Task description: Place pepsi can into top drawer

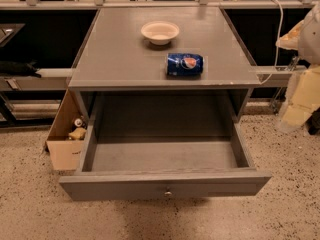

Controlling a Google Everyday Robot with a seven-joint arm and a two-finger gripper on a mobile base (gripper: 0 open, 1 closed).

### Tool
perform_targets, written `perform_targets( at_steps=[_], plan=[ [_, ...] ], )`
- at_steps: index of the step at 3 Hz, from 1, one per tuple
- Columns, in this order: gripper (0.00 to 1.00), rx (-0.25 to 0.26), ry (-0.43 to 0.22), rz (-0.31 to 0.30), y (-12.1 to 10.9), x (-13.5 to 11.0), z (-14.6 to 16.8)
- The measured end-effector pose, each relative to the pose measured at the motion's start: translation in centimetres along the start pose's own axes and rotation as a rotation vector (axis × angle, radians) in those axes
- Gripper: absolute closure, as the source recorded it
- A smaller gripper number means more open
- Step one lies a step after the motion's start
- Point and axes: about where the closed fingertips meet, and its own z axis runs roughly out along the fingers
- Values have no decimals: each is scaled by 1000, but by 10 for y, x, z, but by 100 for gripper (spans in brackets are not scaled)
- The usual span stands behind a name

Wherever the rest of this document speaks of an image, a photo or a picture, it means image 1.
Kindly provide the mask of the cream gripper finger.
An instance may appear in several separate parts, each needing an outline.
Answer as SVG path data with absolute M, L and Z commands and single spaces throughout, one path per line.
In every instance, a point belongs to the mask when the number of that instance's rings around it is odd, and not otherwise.
M 297 50 L 301 27 L 304 21 L 298 22 L 288 33 L 276 41 L 276 46 L 285 50 Z
M 320 108 L 320 66 L 311 65 L 304 71 L 295 71 L 289 79 L 277 128 L 290 133 L 301 126 Z

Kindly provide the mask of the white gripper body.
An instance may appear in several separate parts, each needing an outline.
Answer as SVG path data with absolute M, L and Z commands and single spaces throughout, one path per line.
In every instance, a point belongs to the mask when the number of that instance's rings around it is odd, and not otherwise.
M 305 16 L 298 41 L 299 56 L 310 64 L 320 64 L 320 5 Z

